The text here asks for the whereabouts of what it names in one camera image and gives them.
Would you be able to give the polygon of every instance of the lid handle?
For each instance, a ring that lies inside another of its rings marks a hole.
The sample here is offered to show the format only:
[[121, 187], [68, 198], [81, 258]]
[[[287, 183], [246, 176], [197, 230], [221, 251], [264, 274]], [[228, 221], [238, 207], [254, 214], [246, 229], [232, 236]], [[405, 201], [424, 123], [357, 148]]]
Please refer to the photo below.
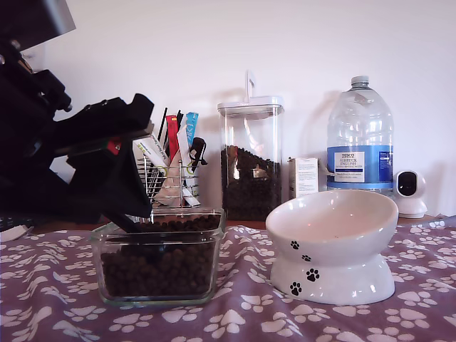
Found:
[[245, 72], [245, 91], [246, 91], [245, 101], [247, 103], [250, 103], [250, 98], [254, 97], [255, 83], [256, 83], [256, 81], [255, 81], [254, 74], [250, 70], [247, 70]]

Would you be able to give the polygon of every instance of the raised cat bowl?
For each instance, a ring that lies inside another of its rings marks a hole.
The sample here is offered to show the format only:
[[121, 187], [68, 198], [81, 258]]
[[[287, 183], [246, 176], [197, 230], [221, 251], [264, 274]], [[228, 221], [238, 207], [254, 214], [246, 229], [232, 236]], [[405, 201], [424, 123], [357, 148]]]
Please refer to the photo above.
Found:
[[296, 198], [277, 207], [266, 228], [278, 249], [271, 282], [296, 299], [359, 305], [395, 291], [380, 252], [398, 222], [386, 196], [364, 190], [334, 190]]

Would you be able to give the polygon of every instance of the dry cat food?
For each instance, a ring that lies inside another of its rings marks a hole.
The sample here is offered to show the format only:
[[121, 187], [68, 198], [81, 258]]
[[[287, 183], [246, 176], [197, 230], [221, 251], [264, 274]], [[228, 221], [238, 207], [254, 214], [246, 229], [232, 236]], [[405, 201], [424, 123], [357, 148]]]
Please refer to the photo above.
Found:
[[222, 191], [227, 219], [264, 221], [281, 204], [280, 163], [227, 146], [222, 151]]
[[[219, 220], [210, 215], [141, 224], [141, 228], [158, 233], [205, 232], [218, 228]], [[210, 289], [215, 247], [216, 242], [127, 244], [117, 252], [102, 253], [106, 289], [111, 296], [203, 295]]]

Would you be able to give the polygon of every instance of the blue packet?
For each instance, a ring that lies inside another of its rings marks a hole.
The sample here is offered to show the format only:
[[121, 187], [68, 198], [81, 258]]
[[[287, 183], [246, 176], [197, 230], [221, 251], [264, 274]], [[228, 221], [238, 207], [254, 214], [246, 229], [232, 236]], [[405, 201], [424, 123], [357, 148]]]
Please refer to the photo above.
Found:
[[195, 136], [195, 131], [197, 129], [198, 113], [189, 112], [187, 113], [187, 141], [189, 147], [193, 144], [193, 137]]

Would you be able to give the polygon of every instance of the red packet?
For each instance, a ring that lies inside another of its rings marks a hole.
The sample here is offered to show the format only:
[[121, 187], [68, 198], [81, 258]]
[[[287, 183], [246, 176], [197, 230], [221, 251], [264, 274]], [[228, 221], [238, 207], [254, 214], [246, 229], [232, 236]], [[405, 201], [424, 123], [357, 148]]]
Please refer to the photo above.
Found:
[[166, 122], [168, 124], [168, 141], [170, 144], [170, 160], [174, 158], [177, 151], [179, 150], [179, 143], [177, 141], [177, 116], [169, 115], [166, 117]]

